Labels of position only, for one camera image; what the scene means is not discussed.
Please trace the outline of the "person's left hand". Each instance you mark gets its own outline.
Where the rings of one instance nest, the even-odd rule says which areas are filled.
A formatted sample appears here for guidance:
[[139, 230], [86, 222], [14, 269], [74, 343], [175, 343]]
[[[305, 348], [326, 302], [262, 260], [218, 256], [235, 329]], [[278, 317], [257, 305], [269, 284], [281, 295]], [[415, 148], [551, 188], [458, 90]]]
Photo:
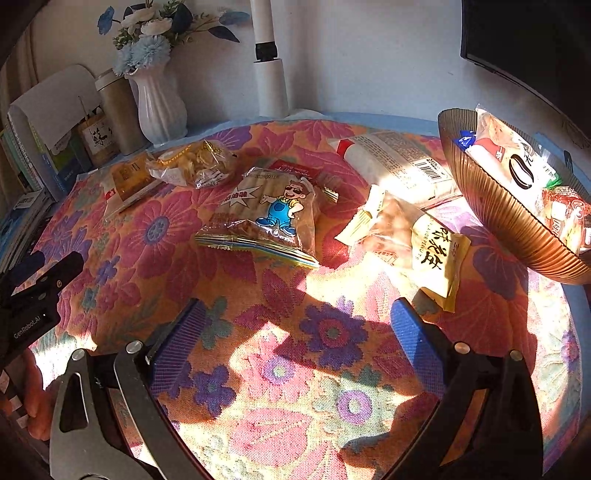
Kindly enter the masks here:
[[32, 438], [48, 441], [51, 436], [53, 413], [61, 378], [54, 379], [43, 387], [42, 372], [37, 366], [35, 356], [26, 349], [20, 358], [24, 362], [24, 390], [22, 404], [29, 416], [27, 429]]

